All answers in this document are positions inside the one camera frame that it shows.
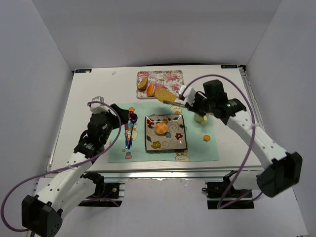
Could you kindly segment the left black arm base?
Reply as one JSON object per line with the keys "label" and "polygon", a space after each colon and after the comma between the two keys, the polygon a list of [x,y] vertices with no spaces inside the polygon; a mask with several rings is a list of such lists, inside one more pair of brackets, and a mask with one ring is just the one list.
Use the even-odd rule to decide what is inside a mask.
{"label": "left black arm base", "polygon": [[104,176],[96,172],[88,172],[81,178],[89,179],[96,185],[94,193],[87,198],[118,199],[121,196],[120,191],[124,190],[123,183],[106,181]]}

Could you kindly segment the metal serving tongs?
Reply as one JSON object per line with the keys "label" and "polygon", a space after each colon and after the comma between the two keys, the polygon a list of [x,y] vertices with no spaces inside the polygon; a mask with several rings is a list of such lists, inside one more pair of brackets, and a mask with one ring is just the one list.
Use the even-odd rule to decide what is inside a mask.
{"label": "metal serving tongs", "polygon": [[179,98],[176,98],[174,101],[171,101],[171,100],[163,100],[163,103],[165,103],[165,104],[170,104],[170,105],[172,105],[172,106],[187,108],[187,109],[193,106],[192,101],[187,100],[187,99],[181,100],[181,99],[179,99]]}

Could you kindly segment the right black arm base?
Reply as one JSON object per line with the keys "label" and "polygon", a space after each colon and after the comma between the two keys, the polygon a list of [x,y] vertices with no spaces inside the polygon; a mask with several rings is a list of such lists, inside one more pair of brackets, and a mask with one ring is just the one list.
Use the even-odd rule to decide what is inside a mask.
{"label": "right black arm base", "polygon": [[[206,193],[206,196],[208,198],[220,198],[222,194],[224,193],[225,189],[230,184],[230,178],[235,175],[237,171],[232,170],[229,174],[225,175],[223,177],[222,182],[208,182],[206,183],[206,187],[202,188],[201,191],[203,193]],[[246,189],[235,189],[234,187],[231,187],[228,193],[226,194],[226,198],[238,198],[245,193],[247,193],[248,190]]]}

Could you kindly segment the brown bread slice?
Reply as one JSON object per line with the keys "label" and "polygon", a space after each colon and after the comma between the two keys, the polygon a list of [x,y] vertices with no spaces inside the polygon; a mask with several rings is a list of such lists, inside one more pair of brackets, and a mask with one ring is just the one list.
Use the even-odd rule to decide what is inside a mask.
{"label": "brown bread slice", "polygon": [[155,97],[163,103],[171,103],[177,99],[175,94],[164,88],[156,89]]}

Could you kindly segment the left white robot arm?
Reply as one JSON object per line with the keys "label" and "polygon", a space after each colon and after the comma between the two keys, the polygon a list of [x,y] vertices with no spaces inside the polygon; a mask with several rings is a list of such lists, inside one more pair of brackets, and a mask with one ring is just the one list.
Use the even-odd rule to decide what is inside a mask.
{"label": "left white robot arm", "polygon": [[41,237],[55,236],[63,218],[84,199],[103,195],[104,177],[89,169],[109,149],[105,145],[111,132],[128,123],[129,111],[116,104],[106,108],[101,102],[92,102],[89,107],[92,115],[87,130],[81,134],[65,170],[22,201],[22,226]]}

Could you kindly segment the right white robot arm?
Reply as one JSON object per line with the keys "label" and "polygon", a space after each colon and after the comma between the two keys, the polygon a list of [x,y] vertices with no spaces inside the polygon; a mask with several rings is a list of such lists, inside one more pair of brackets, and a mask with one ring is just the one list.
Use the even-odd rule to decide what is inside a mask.
{"label": "right white robot arm", "polygon": [[231,189],[260,190],[273,198],[296,185],[300,180],[303,159],[297,152],[290,153],[278,145],[268,134],[255,124],[250,105],[239,99],[229,99],[220,80],[203,84],[203,92],[191,86],[181,86],[179,99],[187,110],[201,116],[213,114],[224,125],[234,131],[259,160],[262,172],[239,169],[225,176],[226,192]]}

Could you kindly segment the round orange bun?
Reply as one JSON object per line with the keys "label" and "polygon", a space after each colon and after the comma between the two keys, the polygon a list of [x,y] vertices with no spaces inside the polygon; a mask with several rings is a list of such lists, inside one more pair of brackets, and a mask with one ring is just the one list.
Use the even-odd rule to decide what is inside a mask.
{"label": "round orange bun", "polygon": [[155,133],[163,135],[168,131],[168,126],[164,122],[159,122],[155,125]]}

